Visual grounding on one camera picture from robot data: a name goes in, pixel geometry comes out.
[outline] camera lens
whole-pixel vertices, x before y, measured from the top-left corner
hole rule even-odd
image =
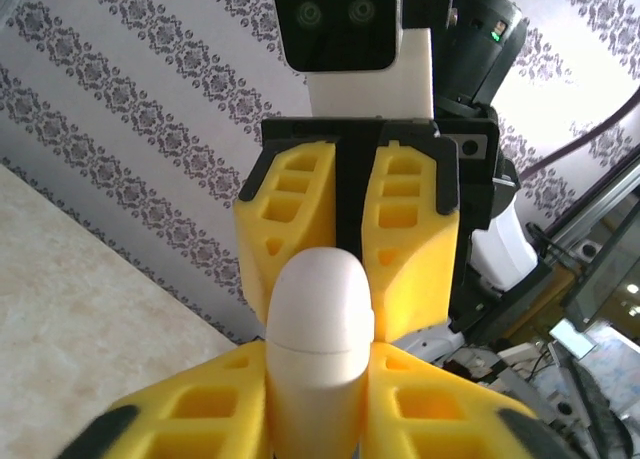
[[[307,1],[298,7],[298,24],[305,29],[313,29],[320,25],[322,12],[315,2]]]
[[[373,20],[376,6],[370,0],[355,0],[349,6],[349,19],[357,26],[364,26]]]

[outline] black camera housing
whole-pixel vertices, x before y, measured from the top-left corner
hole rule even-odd
[[[299,72],[376,71],[397,53],[398,0],[275,0],[284,54]]]

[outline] damask wallpaper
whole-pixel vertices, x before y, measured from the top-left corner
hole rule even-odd
[[[602,121],[640,82],[640,0],[512,0],[526,45],[499,91],[522,169]],[[231,203],[260,120],[308,115],[272,0],[23,0],[0,31],[2,163],[236,342]],[[640,112],[524,183],[545,227],[640,142]]]

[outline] patterned wall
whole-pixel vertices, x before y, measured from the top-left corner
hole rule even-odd
[[[613,112],[640,82],[640,0],[512,0],[524,50],[494,102],[519,168]],[[230,206],[259,122],[307,115],[271,0],[23,0],[0,31],[0,157],[237,342]],[[640,113],[524,184],[523,221],[553,222],[640,142]]]

